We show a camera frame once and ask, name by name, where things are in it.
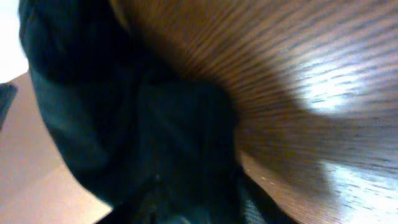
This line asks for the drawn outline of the dark green shorts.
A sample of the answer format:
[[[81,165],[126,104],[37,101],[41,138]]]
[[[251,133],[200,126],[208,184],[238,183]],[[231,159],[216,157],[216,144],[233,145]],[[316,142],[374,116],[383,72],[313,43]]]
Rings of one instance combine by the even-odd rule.
[[[129,223],[242,223],[227,94],[182,80],[107,1],[21,0],[41,117],[74,178]]]

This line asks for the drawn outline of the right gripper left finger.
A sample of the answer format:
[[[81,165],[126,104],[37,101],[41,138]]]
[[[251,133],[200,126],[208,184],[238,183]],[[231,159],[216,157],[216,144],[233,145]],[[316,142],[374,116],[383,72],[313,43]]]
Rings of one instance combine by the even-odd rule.
[[[155,204],[144,200],[128,200],[96,224],[155,224]]]

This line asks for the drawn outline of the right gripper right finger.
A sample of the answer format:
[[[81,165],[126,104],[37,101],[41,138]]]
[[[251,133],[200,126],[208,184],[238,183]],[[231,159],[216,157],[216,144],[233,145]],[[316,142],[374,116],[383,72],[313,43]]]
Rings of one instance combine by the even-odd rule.
[[[298,224],[247,174],[237,178],[244,224]]]

